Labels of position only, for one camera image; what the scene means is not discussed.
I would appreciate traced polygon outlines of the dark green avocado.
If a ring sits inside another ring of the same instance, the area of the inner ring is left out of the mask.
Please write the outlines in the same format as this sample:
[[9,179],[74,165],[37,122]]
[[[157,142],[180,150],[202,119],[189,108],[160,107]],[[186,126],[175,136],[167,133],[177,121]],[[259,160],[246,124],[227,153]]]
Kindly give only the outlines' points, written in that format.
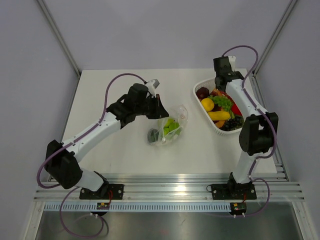
[[156,143],[159,139],[159,131],[155,128],[152,128],[147,133],[147,141],[149,144]]

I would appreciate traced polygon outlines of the green star fruit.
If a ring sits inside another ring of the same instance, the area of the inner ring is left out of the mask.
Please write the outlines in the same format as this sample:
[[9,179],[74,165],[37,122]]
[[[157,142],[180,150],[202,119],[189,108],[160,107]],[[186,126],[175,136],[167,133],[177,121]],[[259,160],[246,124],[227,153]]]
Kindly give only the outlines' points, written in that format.
[[173,118],[169,118],[163,127],[163,133],[165,136],[169,133],[179,135],[181,133],[180,124]]

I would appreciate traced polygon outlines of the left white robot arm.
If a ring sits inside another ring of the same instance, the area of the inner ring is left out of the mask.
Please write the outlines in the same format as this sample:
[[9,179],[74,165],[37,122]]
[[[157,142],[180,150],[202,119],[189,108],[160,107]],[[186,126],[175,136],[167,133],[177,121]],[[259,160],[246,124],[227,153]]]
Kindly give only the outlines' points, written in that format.
[[152,120],[168,117],[156,93],[158,84],[156,79],[146,84],[133,84],[128,93],[105,108],[94,124],[65,142],[51,141],[47,146],[44,169],[64,189],[82,188],[86,199],[110,197],[108,180],[96,171],[82,169],[79,163],[97,144],[132,123],[136,117],[146,116]]

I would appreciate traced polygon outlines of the clear zip top bag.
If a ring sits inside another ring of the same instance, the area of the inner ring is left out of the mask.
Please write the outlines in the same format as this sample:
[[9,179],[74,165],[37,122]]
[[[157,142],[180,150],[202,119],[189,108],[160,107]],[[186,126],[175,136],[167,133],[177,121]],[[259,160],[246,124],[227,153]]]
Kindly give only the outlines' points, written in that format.
[[176,141],[184,132],[188,123],[189,113],[181,104],[167,110],[169,117],[155,121],[146,134],[146,141],[151,146],[169,145]]

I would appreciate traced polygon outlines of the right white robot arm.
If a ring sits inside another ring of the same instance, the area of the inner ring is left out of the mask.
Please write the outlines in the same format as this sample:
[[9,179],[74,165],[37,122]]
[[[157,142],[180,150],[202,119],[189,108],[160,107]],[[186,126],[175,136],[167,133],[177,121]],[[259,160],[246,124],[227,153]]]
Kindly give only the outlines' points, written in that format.
[[245,89],[245,78],[235,70],[235,57],[221,56],[213,60],[215,87],[229,95],[237,105],[244,124],[239,134],[242,149],[239,161],[227,183],[210,185],[214,200],[255,200],[252,173],[258,159],[265,159],[276,146],[279,117],[269,113]]

